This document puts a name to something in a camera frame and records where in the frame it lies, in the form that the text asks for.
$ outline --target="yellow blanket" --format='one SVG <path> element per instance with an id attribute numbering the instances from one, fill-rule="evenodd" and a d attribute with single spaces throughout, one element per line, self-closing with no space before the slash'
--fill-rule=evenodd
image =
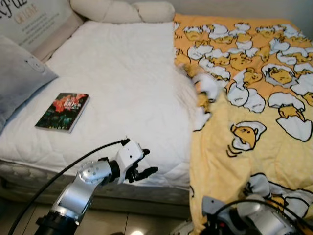
<path id="1" fill-rule="evenodd" d="M 280 19 L 176 14 L 176 64 L 198 112 L 190 160 L 195 233 L 203 196 L 261 194 L 312 216 L 313 44 Z"/>

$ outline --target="floor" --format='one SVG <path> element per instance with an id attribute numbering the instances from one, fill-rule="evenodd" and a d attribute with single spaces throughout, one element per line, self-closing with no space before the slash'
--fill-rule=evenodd
<path id="1" fill-rule="evenodd" d="M 0 199 L 0 235 L 7 235 L 16 216 L 24 204 L 1 201 Z M 37 229 L 36 220 L 46 215 L 48 205 L 36 204 L 22 218 L 15 230 L 15 235 L 33 235 Z M 133 213 L 89 210 L 76 230 L 75 235 L 111 235 L 122 232 L 125 235 L 167 235 L 181 219 L 146 216 Z"/>

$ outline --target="bed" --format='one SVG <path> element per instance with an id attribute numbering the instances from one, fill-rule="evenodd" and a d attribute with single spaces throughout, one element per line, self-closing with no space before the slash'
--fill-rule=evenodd
<path id="1" fill-rule="evenodd" d="M 174 23 L 87 21 L 47 61 L 60 77 L 0 135 L 1 195 L 29 198 L 74 159 L 128 136 L 151 151 L 141 169 L 159 172 L 99 189 L 95 207 L 184 217 L 190 203 L 195 233 L 206 221 L 205 195 L 230 202 L 257 192 L 311 216 L 312 59 L 312 42 L 288 20 L 176 14 Z M 73 132 L 35 129 L 56 95 L 71 91 L 91 96 Z M 53 202 L 76 169 L 39 201 Z"/>
<path id="2" fill-rule="evenodd" d="M 5 189 L 19 191 L 14 198 L 26 199 L 80 156 L 127 136 L 150 149 L 139 171 L 149 166 L 158 166 L 159 171 L 132 186 L 112 185 L 96 195 L 159 202 L 160 207 L 176 204 L 186 216 L 195 94 L 188 78 L 174 65 L 172 23 L 113 25 L 87 21 L 46 64 L 59 78 L 19 107 L 0 135 L 2 195 Z M 34 128 L 60 92 L 90 95 L 73 131 L 68 134 Z M 89 160 L 113 159 L 120 147 L 104 149 Z M 46 196 L 60 193 L 77 167 L 58 180 Z"/>

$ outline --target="book cover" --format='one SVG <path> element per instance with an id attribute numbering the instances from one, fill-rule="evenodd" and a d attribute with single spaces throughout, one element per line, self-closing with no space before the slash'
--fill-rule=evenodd
<path id="1" fill-rule="evenodd" d="M 88 100 L 87 94 L 60 93 L 35 127 L 70 133 Z"/>

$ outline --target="gray pillow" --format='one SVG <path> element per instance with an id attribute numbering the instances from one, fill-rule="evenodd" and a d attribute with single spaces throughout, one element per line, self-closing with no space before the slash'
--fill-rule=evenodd
<path id="1" fill-rule="evenodd" d="M 0 35 L 0 131 L 17 107 L 57 77 L 25 49 Z"/>

